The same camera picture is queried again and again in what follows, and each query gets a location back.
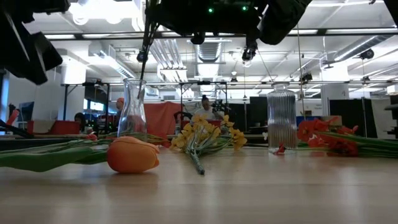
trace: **clear glass vase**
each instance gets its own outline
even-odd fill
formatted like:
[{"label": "clear glass vase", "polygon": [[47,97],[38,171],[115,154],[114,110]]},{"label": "clear glass vase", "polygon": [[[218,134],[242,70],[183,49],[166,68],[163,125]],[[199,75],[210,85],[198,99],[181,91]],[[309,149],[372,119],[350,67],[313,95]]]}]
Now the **clear glass vase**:
[{"label": "clear glass vase", "polygon": [[297,125],[295,93],[288,90],[288,83],[275,84],[274,91],[268,93],[268,150],[278,151],[281,144],[289,149],[297,148]]},{"label": "clear glass vase", "polygon": [[144,111],[146,81],[126,78],[124,82],[124,106],[120,115],[118,137],[132,133],[146,139],[147,123]]}]

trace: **daffodil bouquet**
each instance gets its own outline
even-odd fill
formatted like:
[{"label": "daffodil bouquet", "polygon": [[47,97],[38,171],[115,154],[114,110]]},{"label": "daffodil bouquet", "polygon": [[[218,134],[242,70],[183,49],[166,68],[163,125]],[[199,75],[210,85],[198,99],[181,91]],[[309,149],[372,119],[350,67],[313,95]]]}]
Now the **daffodil bouquet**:
[{"label": "daffodil bouquet", "polygon": [[228,146],[238,151],[248,141],[240,130],[233,129],[234,123],[229,121],[228,115],[221,122],[221,127],[229,128],[229,135],[226,136],[222,136],[220,127],[210,124],[205,116],[194,115],[192,121],[193,125],[186,124],[182,132],[173,138],[170,148],[188,154],[201,175],[205,174],[205,170],[200,164],[200,156],[214,154]]}]

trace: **person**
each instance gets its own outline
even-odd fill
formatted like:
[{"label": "person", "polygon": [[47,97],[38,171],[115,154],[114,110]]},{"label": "person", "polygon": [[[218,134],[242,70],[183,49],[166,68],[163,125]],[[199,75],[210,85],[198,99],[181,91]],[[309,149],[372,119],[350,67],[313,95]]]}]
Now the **person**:
[{"label": "person", "polygon": [[119,126],[119,121],[120,121],[120,116],[122,115],[122,110],[124,106],[124,98],[120,97],[116,101],[116,109],[118,109],[118,112],[116,113],[116,121],[115,121],[115,127]]},{"label": "person", "polygon": [[83,113],[77,113],[75,115],[75,121],[80,124],[80,134],[91,134],[93,132],[91,127],[86,127],[86,118]]},{"label": "person", "polygon": [[195,112],[195,115],[197,115],[197,114],[200,116],[206,115],[206,119],[208,119],[208,120],[223,119],[223,117],[210,106],[209,98],[207,98],[206,95],[202,96],[201,105],[203,108],[197,110]]}]

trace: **desk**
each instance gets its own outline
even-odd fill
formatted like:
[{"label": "desk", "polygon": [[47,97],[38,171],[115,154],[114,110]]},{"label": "desk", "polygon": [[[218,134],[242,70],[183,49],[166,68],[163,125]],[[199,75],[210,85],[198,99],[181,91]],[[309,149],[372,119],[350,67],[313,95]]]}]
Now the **desk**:
[{"label": "desk", "polygon": [[162,151],[141,175],[106,164],[36,174],[0,169],[0,223],[398,223],[398,161],[230,150]]}]

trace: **table surface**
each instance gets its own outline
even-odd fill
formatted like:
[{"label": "table surface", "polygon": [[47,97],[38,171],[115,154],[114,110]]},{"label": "table surface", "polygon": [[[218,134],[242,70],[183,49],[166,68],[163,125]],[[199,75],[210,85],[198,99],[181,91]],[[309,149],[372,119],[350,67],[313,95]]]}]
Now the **table surface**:
[{"label": "table surface", "polygon": [[0,223],[398,223],[398,161],[225,150],[162,151],[139,175],[107,164],[0,169]]}]

